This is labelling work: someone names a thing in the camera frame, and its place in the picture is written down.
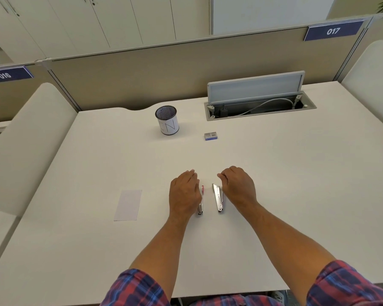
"gray cable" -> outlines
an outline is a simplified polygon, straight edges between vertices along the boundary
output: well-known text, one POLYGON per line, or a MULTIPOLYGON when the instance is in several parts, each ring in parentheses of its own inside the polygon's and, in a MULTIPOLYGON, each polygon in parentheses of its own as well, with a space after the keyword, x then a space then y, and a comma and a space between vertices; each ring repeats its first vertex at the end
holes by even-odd
POLYGON ((242 114, 239 114, 239 115, 235 115, 235 117, 236 117, 236 116, 242 116, 242 115, 245 115, 245 114, 249 113, 250 111, 253 111, 253 110, 256 109, 256 108, 258 108, 258 107, 260 107, 260 106, 262 106, 262 105, 264 105, 264 104, 266 104, 266 103, 268 103, 268 102, 275 101, 275 100, 286 100, 286 101, 288 101, 288 102, 292 105, 292 109, 295 108, 295 107, 294 107, 294 103, 293 103, 291 100, 288 100, 288 99, 286 99, 285 97, 277 97, 276 99, 271 99, 271 100, 265 101, 264 103, 261 103, 260 105, 257 105, 256 107, 251 108, 250 110, 246 111, 245 113, 242 113, 242 114))

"white cylindrical container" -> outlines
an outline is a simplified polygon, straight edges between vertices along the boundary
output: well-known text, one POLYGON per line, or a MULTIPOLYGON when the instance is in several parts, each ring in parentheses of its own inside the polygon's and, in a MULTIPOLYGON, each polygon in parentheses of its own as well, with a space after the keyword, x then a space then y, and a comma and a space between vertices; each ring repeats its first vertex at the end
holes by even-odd
POLYGON ((158 118, 160 131, 163 134, 172 135, 179 131, 176 113, 176 108, 170 105, 159 107, 156 110, 155 116, 158 118))

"number sign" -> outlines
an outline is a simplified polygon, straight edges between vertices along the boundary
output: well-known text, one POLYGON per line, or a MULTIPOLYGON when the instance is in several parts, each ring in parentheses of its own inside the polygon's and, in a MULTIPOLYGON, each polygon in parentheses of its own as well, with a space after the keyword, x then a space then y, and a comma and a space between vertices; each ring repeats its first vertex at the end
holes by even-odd
POLYGON ((18 68, 0 69, 0 82, 8 82, 10 80, 20 80, 33 77, 34 76, 31 75, 25 66, 20 66, 18 68))
POLYGON ((332 37, 355 35, 364 20, 338 22, 335 24, 312 25, 308 28, 304 41, 330 39, 332 37))

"cabinet handle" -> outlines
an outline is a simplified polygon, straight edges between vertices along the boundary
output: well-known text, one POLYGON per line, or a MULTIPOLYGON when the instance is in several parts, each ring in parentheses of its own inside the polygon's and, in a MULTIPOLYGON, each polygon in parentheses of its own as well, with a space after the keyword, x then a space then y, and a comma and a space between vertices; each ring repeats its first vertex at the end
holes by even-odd
POLYGON ((4 10, 9 14, 9 11, 6 9, 6 7, 3 5, 3 3, 0 1, 0 5, 4 8, 4 10))
POLYGON ((20 15, 16 12, 15 8, 13 7, 13 5, 11 5, 11 3, 10 3, 8 0, 5 0, 5 1, 6 1, 7 4, 10 6, 10 8, 13 10, 13 12, 14 12, 17 16, 20 16, 20 15))

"red and blue plaid sleeve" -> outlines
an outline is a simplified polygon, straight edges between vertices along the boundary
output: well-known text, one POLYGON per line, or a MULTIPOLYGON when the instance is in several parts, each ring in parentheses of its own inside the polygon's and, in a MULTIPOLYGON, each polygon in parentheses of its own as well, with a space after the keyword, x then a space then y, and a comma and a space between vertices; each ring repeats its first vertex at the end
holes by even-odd
POLYGON ((130 269, 119 275, 100 306, 170 306, 162 287, 148 274, 130 269))
POLYGON ((309 306, 383 305, 383 289, 343 261, 329 263, 308 292, 309 306))

